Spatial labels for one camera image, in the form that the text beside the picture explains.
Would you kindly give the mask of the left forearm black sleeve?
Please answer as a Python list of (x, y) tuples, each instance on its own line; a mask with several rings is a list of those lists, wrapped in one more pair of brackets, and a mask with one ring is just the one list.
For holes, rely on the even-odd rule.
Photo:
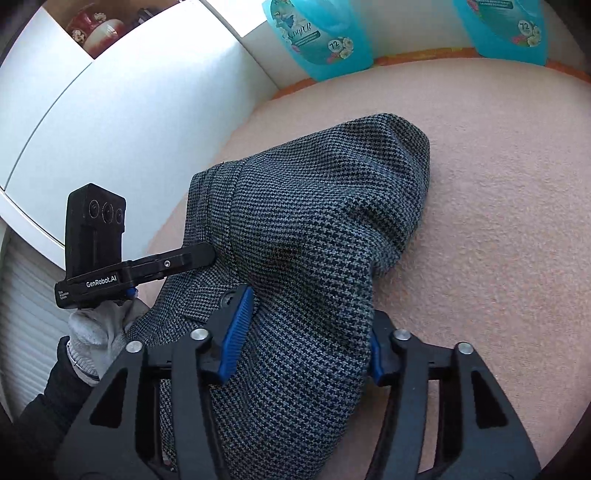
[(56, 479), (56, 454), (92, 391), (74, 371), (67, 355), (68, 341), (68, 336), (60, 339), (44, 391), (14, 422), (17, 458), (25, 479)]

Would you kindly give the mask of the left hand white glove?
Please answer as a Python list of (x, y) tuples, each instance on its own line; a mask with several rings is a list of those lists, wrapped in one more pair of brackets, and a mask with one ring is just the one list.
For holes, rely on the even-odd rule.
[(149, 307), (140, 299), (104, 301), (91, 309), (78, 309), (68, 318), (68, 359), (76, 375), (96, 386), (127, 344), (126, 333)]

